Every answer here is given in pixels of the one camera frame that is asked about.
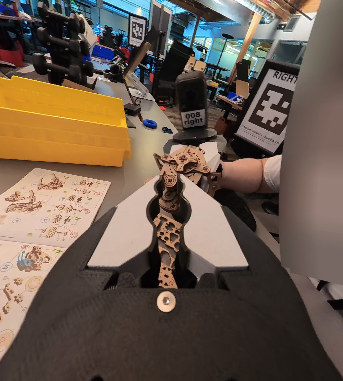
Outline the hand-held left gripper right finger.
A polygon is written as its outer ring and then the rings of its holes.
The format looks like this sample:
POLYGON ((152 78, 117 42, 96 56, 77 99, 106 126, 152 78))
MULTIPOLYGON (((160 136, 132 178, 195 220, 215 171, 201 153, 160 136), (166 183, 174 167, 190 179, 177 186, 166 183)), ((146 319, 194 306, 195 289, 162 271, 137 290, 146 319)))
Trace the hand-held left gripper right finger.
POLYGON ((187 177, 180 179, 190 211, 183 227, 183 240, 190 252, 188 270, 218 273, 247 269, 248 262, 221 205, 187 177))

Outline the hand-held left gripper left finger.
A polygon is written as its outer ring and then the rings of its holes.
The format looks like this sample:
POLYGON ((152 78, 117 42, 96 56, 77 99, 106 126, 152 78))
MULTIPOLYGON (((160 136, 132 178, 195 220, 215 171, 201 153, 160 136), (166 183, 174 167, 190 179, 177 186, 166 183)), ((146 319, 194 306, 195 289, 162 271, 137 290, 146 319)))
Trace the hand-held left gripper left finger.
POLYGON ((150 267, 148 249, 156 242, 151 205, 158 208, 155 176, 116 207, 88 268, 115 271, 147 271, 150 267))

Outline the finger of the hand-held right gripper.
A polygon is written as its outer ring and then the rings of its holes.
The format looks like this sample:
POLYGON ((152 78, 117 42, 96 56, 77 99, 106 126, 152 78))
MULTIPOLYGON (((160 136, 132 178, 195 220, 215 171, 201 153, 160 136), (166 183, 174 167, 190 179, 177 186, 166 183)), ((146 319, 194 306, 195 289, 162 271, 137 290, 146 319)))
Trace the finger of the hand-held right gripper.
POLYGON ((220 154, 218 152, 216 141, 207 141, 199 145, 199 148, 204 151, 204 158, 206 160, 206 165, 209 166, 210 172, 216 172, 220 164, 220 154))
POLYGON ((175 151, 187 146, 186 144, 178 144, 173 140, 168 140, 163 146, 163 153, 173 154, 175 151))

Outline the wooden gear mechanism model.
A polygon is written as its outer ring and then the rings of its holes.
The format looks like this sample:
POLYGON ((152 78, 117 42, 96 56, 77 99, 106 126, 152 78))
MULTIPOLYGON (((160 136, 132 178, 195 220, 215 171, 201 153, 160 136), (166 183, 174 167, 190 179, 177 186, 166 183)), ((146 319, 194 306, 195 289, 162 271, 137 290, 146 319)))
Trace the wooden gear mechanism model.
POLYGON ((178 195, 178 175, 183 174, 188 180, 199 186, 209 196, 213 197, 221 172, 211 173, 206 165, 204 151, 199 147, 188 145, 173 154, 154 154, 163 180, 163 193, 159 206, 172 215, 179 213, 180 196, 178 195))

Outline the person's right forearm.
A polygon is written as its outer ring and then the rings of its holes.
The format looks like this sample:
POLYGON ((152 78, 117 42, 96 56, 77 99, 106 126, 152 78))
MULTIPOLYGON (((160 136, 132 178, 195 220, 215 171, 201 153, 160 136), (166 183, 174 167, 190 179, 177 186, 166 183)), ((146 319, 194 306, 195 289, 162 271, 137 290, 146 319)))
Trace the person's right forearm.
POLYGON ((273 193, 264 179, 264 166, 268 159, 239 159, 221 162, 222 176, 219 187, 244 194, 273 193))

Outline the black office chair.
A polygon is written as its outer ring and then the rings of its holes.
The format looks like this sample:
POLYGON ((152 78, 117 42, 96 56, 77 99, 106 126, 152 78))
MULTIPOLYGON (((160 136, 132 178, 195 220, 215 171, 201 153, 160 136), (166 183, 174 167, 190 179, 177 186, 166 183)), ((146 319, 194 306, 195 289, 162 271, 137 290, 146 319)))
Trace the black office chair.
POLYGON ((154 77, 153 97, 157 103, 175 99, 175 81, 182 74, 185 65, 193 54, 193 49, 174 40, 158 74, 154 77))

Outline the black textured wrist rest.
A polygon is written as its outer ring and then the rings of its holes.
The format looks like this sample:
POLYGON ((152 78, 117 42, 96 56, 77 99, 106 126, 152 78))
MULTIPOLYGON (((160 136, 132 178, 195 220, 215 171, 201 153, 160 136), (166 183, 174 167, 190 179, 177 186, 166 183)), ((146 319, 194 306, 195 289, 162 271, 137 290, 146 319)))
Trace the black textured wrist rest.
POLYGON ((257 229, 255 218, 246 202, 233 190, 218 189, 214 199, 233 212, 253 232, 257 229))

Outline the perforated wooden part sheet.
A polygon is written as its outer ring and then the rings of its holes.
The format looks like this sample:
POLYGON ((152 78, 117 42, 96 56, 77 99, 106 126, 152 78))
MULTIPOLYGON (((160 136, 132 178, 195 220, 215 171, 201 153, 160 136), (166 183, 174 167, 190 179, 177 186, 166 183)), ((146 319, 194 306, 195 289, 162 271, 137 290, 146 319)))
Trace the perforated wooden part sheet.
POLYGON ((175 260, 180 246, 180 233, 182 223, 164 215, 158 214, 154 219, 157 229, 157 238, 159 245, 160 270, 159 287, 164 289, 178 289, 175 280, 175 260))

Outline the black floor lamp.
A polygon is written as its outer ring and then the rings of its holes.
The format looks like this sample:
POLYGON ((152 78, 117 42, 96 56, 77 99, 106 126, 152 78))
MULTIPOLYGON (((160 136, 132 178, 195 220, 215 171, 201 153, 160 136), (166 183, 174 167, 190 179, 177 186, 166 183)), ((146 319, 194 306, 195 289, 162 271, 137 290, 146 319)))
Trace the black floor lamp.
POLYGON ((222 34, 222 40, 224 43, 222 44, 221 53, 219 56, 219 60, 217 63, 219 71, 228 71, 234 59, 234 51, 232 49, 230 41, 232 41, 234 37, 228 33, 222 34))

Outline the grey panel on stand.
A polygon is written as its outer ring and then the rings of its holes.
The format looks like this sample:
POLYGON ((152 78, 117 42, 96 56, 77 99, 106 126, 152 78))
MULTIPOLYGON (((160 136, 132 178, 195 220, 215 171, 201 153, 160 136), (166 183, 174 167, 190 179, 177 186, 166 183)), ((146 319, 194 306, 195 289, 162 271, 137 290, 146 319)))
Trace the grey panel on stand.
POLYGON ((168 39, 172 24, 172 16, 172 9, 166 7, 164 4, 158 1, 151 1, 149 14, 149 29, 154 28, 156 34, 148 53, 153 56, 157 56, 159 52, 160 59, 164 59, 167 52, 168 39))

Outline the yellow plastic bin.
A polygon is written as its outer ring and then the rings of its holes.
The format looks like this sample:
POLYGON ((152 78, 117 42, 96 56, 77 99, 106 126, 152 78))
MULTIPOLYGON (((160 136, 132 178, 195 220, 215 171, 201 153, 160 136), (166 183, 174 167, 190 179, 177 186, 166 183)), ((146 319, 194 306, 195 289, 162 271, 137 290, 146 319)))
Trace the yellow plastic bin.
POLYGON ((121 167, 130 158, 121 99, 0 77, 0 159, 121 167))

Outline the rack of dark equipment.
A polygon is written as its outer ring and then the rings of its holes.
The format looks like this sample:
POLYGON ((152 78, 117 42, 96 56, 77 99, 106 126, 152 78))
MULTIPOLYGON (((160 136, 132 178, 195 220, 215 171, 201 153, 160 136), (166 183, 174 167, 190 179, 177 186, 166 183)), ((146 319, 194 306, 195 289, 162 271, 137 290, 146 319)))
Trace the rack of dark equipment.
POLYGON ((42 27, 37 29, 41 45, 47 49, 51 61, 45 55, 35 53, 33 66, 37 74, 48 76, 48 81, 55 85, 65 85, 76 89, 94 91, 96 80, 88 83, 93 77, 94 67, 89 56, 90 44, 85 36, 88 23, 82 15, 71 13, 66 16, 48 7, 45 2, 38 2, 38 14, 42 27))

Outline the round metal duct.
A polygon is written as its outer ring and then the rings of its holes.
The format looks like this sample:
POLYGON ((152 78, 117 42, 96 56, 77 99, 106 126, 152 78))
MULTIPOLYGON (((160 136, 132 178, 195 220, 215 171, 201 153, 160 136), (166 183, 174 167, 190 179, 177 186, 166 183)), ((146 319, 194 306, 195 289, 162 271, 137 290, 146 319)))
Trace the round metal duct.
POLYGON ((263 20, 264 24, 271 24, 276 19, 276 14, 267 9, 265 6, 260 5, 256 1, 253 1, 254 12, 259 14, 263 20))

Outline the wall air vent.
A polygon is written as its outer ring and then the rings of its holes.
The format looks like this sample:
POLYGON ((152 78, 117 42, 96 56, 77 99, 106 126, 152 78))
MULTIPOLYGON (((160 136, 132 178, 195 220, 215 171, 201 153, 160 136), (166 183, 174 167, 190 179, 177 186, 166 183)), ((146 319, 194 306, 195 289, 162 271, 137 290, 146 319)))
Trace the wall air vent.
POLYGON ((292 32, 300 17, 300 15, 291 15, 284 27, 284 32, 292 32))

